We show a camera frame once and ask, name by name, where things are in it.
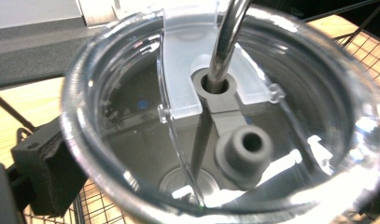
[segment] gray plastic part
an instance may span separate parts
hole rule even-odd
[[[162,67],[174,119],[203,112],[190,77],[210,65],[218,37],[217,9],[214,0],[175,1],[163,9]],[[262,70],[238,43],[228,73],[235,79],[235,91],[244,105],[270,100]]]
[[[261,128],[247,125],[235,97],[235,80],[227,75],[226,91],[204,90],[207,70],[194,75],[193,85],[207,105],[218,132],[215,160],[220,171],[240,189],[254,189],[271,163],[273,143]]]
[[[261,128],[247,125],[219,138],[215,150],[218,168],[237,187],[254,189],[271,163],[273,143]]]

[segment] metal wire grid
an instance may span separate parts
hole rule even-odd
[[[23,211],[23,217],[27,224],[72,224],[77,223],[77,212],[74,205],[71,205],[64,217],[41,217],[36,216],[30,205]]]
[[[335,41],[343,45],[349,38],[350,35],[345,35],[336,38]],[[363,63],[375,85],[380,89],[380,39],[361,32],[345,48]]]
[[[96,185],[88,180],[79,193],[82,206],[80,223],[131,223],[131,219],[115,205]]]
[[[354,209],[346,210],[342,215],[336,217],[330,224],[369,224],[378,220],[378,216],[359,214]]]

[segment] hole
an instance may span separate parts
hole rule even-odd
[[[202,77],[202,80],[201,80],[201,85],[202,85],[202,88],[204,88],[205,91],[206,90],[206,82],[207,82],[207,75],[204,75],[204,77]],[[226,92],[228,90],[228,88],[230,87],[230,83],[227,81],[227,79],[224,80],[224,82],[222,83],[222,89],[221,89],[221,92],[220,93],[211,93],[209,91],[210,94],[222,94],[224,92]]]
[[[243,139],[243,146],[249,152],[256,152],[261,149],[262,140],[255,133],[248,133]]]
[[[32,143],[32,144],[30,144],[30,145],[27,145],[27,149],[33,149],[33,148],[36,148],[36,147],[38,147],[39,146],[39,144],[38,143]]]

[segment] stainless steel tube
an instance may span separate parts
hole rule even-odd
[[[249,0],[231,0],[228,6],[218,32],[209,73],[207,74],[205,88],[210,93],[219,94],[222,92],[238,31],[249,6]]]

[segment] metal rod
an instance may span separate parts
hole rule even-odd
[[[210,93],[219,94],[222,91],[238,31],[249,6],[249,0],[231,0],[222,19],[205,86]]]
[[[343,47],[346,48],[350,42],[364,29],[366,25],[380,12],[380,5],[379,7],[373,11],[373,13],[361,24],[361,26],[346,40],[346,42],[343,44]]]
[[[305,22],[315,21],[315,20],[318,20],[318,19],[321,19],[321,18],[324,18],[324,17],[328,17],[328,16],[332,16],[332,15],[335,15],[335,14],[344,13],[344,12],[347,12],[347,11],[350,11],[350,10],[353,10],[353,9],[356,9],[356,8],[359,8],[359,7],[365,7],[365,6],[368,6],[370,4],[377,3],[377,2],[380,2],[380,0],[369,0],[369,1],[364,1],[364,2],[360,2],[360,3],[356,3],[356,4],[353,4],[353,5],[347,6],[347,7],[340,7],[338,9],[335,9],[335,10],[332,10],[332,11],[329,11],[329,12],[326,12],[326,13],[322,13],[322,14],[316,15],[314,17],[309,17],[309,18],[303,19],[303,21],[305,21]]]
[[[343,38],[347,38],[348,36],[351,36],[352,34],[347,34],[347,35],[339,35],[333,38],[334,41],[338,41]]]
[[[85,224],[84,210],[82,209],[81,197],[77,195],[73,201],[76,224]]]
[[[25,128],[27,128],[32,133],[35,131],[35,126],[24,118],[18,111],[16,111],[11,105],[9,105],[3,98],[0,97],[0,106],[8,112],[14,119],[19,121]]]

